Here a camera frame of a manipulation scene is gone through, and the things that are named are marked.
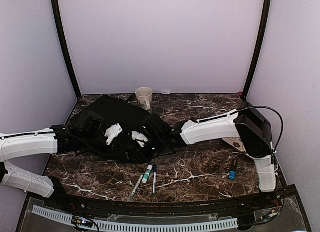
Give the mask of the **black student backpack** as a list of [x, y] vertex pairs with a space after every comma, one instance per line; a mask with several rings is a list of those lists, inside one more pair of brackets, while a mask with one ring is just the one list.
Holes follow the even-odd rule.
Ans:
[[[141, 122], [145, 120], [148, 116], [153, 115], [140, 107], [131, 105], [120, 99], [116, 99], [107, 95], [100, 97], [97, 101], [92, 103], [90, 106], [88, 106], [86, 109], [82, 110], [81, 112], [83, 111], [93, 111], [101, 115], [104, 119], [104, 126], [106, 128], [115, 124], [128, 124], [130, 126], [131, 132], [137, 131], [142, 134], [144, 133], [143, 133], [142, 127], [140, 126]], [[72, 123], [73, 117], [70, 120], [69, 126], [73, 126], [73, 123]], [[161, 130], [160, 134], [162, 137], [165, 137], [166, 135], [172, 132], [173, 132], [173, 129], [169, 126], [168, 123], [166, 123], [166, 125]], [[134, 141], [131, 139], [130, 149], [125, 154], [120, 154], [117, 158], [107, 158], [107, 159], [115, 160], [120, 163], [129, 163], [129, 164], [146, 164], [152, 160], [152, 159], [130, 159], [130, 151], [132, 151], [134, 147], [135, 147]]]

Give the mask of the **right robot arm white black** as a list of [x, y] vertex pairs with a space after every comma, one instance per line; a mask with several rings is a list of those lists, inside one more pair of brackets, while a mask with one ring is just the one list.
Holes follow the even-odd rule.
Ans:
[[156, 114], [139, 107], [127, 121], [155, 140], [160, 149], [175, 149], [218, 139], [240, 139], [246, 153], [254, 160], [259, 179], [255, 205], [266, 209], [275, 200], [276, 169], [270, 122], [258, 111], [259, 107], [243, 103], [239, 109], [204, 119], [190, 119], [171, 127]]

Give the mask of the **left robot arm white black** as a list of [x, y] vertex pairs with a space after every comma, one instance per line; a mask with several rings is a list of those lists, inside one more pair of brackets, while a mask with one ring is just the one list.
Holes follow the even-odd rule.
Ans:
[[131, 139], [132, 131], [119, 123], [109, 128], [54, 125], [38, 131], [1, 134], [0, 184], [50, 198], [58, 209], [67, 210], [71, 200], [65, 195], [66, 191], [58, 178], [35, 174], [14, 165], [11, 160], [84, 150], [105, 158], [117, 158], [128, 148]]

